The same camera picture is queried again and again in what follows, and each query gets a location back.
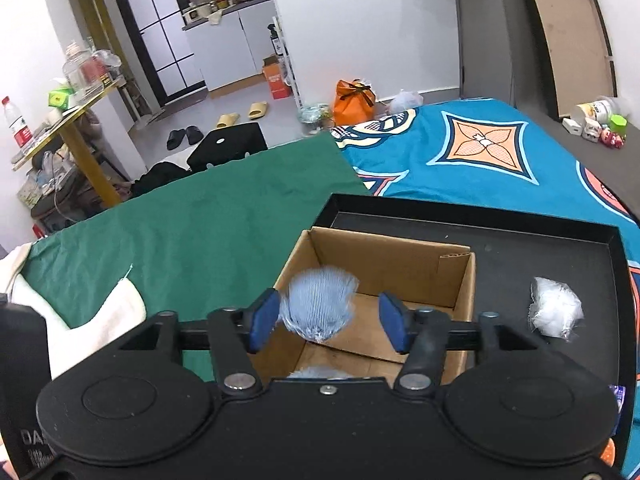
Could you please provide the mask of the small blue knitted plush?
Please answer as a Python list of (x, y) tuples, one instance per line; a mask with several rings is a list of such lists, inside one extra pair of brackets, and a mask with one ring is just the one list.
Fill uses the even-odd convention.
[(335, 266), (299, 272), (281, 298), (280, 321), (289, 332), (322, 344), (352, 320), (358, 286), (356, 276)]

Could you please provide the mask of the brown cardboard box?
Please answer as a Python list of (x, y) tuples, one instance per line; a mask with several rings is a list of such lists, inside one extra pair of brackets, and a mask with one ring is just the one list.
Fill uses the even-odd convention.
[(329, 268), (358, 282), (350, 297), (352, 320), (323, 342), (278, 326), (250, 358), (263, 382), (312, 370), (393, 382), (413, 340), (411, 311), (437, 310), (456, 322), (472, 320), (476, 258), (468, 246), (311, 228), (299, 235), (274, 287), (286, 297), (294, 278)]

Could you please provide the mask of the white fluff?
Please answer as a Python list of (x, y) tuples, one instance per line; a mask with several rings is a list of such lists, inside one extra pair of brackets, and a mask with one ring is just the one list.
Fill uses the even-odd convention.
[(584, 317), (582, 300), (565, 283), (536, 276), (530, 284), (528, 324), (533, 332), (553, 339), (571, 340)]

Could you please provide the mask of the fluffy grey-blue plush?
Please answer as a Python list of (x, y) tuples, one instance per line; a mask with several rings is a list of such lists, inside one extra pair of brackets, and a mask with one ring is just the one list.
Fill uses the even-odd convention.
[(294, 370), (288, 375), (288, 379), (322, 379), (322, 380), (343, 380), (352, 378), (351, 374), (344, 370), (337, 370), (324, 365), (311, 365), (300, 370)]

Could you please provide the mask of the green cloth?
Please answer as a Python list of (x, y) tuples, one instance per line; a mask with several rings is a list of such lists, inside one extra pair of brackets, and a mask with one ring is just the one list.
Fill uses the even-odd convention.
[(365, 192), (327, 134), (278, 146), (38, 240), (13, 298), (46, 317), (59, 375), (153, 314), (247, 306), (331, 195)]

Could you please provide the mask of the black shallow tray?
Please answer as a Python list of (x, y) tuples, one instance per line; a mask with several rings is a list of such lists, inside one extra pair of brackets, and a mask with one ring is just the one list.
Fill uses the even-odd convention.
[(615, 465), (630, 449), (636, 392), (636, 316), (630, 273), (615, 226), (542, 214), (332, 195), (314, 222), (324, 228), (465, 245), (476, 259), (474, 311), (496, 311), (528, 330), (529, 287), (537, 276), (570, 286), (584, 318), (568, 341), (550, 344), (611, 385), (626, 389), (614, 437)]

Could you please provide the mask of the black stool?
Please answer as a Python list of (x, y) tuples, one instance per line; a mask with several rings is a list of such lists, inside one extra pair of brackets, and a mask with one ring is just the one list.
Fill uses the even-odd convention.
[(192, 172), (200, 172), (208, 167), (220, 166), (267, 150), (260, 125), (248, 122), (207, 133), (186, 159), (186, 163)]

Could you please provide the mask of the blue patterned blanket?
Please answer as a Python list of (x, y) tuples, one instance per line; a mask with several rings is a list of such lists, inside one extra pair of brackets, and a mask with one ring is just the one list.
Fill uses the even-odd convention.
[(494, 99), (424, 105), (332, 138), (371, 196), (485, 207), (615, 226), (636, 316), (634, 419), (623, 466), (639, 474), (639, 221), (530, 118)]

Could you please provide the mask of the yellow side table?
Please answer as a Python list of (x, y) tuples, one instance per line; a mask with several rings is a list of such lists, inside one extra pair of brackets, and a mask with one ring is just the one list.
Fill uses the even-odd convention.
[(76, 122), (81, 118), (81, 116), (86, 114), (86, 111), (90, 107), (93, 107), (97, 102), (100, 102), (110, 93), (116, 89), (122, 88), (124, 85), (125, 79), (123, 76), (120, 76), (110, 82), (101, 92), (96, 93), (88, 99), (84, 104), (73, 108), (46, 134), (40, 136), (36, 143), (25, 154), (21, 154), (21, 156), (12, 164), (12, 170), (17, 171), (21, 169), (37, 154), (42, 152), (48, 142), (56, 136), (59, 136), (67, 146), (70, 154), (72, 154), (80, 171), (85, 175), (93, 189), (96, 191), (96, 194), (98, 194), (99, 198), (102, 200), (103, 205), (107, 206), (107, 208), (111, 208), (120, 204), (122, 199), (114, 186), (107, 179), (107, 176), (102, 171), (99, 163), (94, 159), (88, 143), (84, 140), (76, 126)]

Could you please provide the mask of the white plastic bag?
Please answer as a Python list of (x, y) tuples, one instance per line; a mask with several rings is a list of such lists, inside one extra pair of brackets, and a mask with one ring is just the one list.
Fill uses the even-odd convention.
[(390, 114), (399, 114), (422, 106), (423, 96), (419, 92), (401, 90), (387, 105)]

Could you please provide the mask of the orange bag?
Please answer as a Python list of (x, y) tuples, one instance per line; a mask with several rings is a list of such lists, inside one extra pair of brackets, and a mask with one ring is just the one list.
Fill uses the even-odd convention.
[(337, 126), (370, 122), (375, 115), (376, 95), (371, 85), (360, 79), (341, 79), (335, 89), (333, 120)]

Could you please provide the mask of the orange cardboard box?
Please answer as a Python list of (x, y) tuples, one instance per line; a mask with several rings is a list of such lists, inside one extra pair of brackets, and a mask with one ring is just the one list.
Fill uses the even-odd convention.
[(267, 81), (274, 100), (286, 99), (292, 94), (291, 87), (284, 80), (279, 58), (276, 54), (264, 59), (262, 74)]

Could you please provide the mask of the green lidded jar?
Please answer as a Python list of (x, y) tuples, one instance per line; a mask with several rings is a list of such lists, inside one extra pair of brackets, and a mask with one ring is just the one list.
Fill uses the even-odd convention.
[(617, 134), (621, 138), (626, 136), (627, 126), (627, 119), (621, 114), (612, 114), (610, 118), (608, 118), (608, 128), (612, 133)]

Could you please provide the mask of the leaning black tray lid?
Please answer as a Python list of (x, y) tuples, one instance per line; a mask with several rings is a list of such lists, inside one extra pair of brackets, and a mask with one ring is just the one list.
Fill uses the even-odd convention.
[(524, 2), (548, 114), (561, 119), (578, 104), (616, 96), (613, 52), (598, 0)]

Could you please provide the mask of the grey door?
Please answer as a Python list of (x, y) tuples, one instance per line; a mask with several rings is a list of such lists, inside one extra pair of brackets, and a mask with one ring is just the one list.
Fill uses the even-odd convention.
[(460, 92), (512, 102), (513, 66), (503, 0), (457, 0)]

